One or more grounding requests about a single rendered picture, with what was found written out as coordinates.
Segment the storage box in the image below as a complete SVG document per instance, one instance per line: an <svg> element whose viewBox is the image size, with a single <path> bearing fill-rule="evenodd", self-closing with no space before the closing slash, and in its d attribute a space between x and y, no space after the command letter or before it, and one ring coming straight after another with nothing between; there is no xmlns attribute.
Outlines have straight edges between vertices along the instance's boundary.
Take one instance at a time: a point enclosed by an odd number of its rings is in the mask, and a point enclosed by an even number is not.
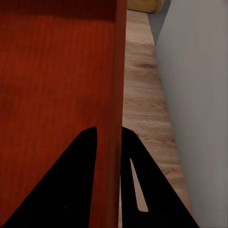
<svg viewBox="0 0 228 228"><path fill-rule="evenodd" d="M97 127L88 228L118 228L127 0L0 0L0 228Z"/></svg>

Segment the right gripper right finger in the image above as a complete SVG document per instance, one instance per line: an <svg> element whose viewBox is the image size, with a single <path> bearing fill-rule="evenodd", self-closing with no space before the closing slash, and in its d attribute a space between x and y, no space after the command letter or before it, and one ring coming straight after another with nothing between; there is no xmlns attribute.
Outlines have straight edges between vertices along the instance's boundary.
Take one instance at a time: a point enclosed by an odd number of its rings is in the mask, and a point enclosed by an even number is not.
<svg viewBox="0 0 228 228"><path fill-rule="evenodd" d="M149 212L138 210L130 158ZM123 228L199 228L137 134L122 127Z"/></svg>

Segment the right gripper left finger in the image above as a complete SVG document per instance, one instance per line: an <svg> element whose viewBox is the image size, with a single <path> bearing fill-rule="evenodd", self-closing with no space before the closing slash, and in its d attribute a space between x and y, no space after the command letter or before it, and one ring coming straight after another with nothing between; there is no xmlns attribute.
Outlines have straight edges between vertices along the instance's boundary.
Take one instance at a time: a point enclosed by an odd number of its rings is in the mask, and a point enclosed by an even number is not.
<svg viewBox="0 0 228 228"><path fill-rule="evenodd" d="M97 127L83 130L2 228L88 228Z"/></svg>

